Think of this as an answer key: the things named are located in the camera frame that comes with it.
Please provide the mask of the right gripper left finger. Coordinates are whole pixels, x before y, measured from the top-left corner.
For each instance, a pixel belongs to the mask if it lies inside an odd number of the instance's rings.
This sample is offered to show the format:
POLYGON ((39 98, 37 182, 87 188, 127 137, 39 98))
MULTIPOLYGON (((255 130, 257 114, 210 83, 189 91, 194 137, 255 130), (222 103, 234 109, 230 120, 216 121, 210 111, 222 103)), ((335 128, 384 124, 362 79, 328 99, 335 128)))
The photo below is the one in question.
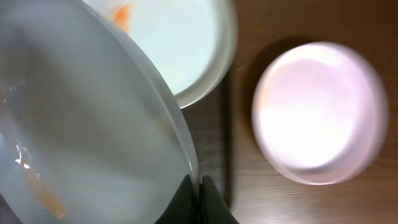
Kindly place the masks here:
POLYGON ((196 219, 197 200, 191 178, 186 175, 164 213, 155 224, 193 224, 196 219))

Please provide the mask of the white plate with pink rim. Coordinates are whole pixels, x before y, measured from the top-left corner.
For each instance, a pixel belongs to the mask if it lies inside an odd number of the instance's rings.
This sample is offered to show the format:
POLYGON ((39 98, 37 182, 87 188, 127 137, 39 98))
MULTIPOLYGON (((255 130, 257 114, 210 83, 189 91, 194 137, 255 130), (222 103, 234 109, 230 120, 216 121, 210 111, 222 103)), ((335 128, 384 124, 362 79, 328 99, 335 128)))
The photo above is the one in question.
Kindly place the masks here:
POLYGON ((252 101, 260 150, 282 175, 307 185, 344 182, 382 148, 389 121, 377 71, 357 51, 312 42, 275 58, 252 101))

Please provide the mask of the pale grey plate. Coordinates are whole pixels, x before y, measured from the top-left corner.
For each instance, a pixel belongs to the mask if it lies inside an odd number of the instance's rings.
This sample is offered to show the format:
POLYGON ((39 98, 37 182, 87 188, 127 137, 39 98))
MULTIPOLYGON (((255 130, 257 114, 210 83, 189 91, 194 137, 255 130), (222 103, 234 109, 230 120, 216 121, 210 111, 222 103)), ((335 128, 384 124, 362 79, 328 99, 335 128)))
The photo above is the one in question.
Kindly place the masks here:
POLYGON ((24 223, 154 223, 198 186, 160 73, 82 1, 1 2, 1 195, 24 223))

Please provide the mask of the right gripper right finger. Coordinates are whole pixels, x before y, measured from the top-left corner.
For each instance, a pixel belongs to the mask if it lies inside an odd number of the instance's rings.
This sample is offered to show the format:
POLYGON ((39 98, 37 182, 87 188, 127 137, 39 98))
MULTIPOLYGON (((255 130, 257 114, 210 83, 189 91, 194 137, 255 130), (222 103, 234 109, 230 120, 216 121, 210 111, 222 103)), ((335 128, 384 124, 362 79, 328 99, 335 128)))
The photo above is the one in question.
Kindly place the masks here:
POLYGON ((204 224, 239 224, 209 175, 203 176, 200 185, 200 217, 204 224))

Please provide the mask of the cream white plate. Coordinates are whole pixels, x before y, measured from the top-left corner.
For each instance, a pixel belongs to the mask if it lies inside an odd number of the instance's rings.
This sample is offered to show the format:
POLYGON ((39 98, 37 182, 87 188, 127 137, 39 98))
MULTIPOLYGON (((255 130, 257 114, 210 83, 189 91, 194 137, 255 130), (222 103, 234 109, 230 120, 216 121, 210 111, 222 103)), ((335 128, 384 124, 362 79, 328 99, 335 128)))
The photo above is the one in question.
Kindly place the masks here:
POLYGON ((227 74, 238 41, 232 0, 84 0, 148 56, 179 107, 204 98, 227 74))

